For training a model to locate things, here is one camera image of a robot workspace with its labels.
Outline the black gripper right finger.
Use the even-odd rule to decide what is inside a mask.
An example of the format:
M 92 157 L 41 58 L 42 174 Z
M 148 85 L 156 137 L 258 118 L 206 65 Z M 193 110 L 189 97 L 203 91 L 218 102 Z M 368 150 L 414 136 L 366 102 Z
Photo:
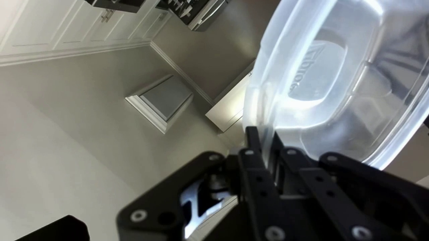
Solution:
M 313 161 L 278 137 L 269 169 L 280 197 L 300 201 L 320 237 L 429 241 L 427 188 L 332 152 Z

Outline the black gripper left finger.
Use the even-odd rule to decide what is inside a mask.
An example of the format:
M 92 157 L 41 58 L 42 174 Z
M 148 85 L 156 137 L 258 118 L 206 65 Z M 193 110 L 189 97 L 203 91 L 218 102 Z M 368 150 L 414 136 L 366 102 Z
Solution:
M 116 216 L 119 241 L 284 241 L 284 201 L 261 157 L 254 126 L 246 146 L 223 157 L 205 152 L 135 199 Z

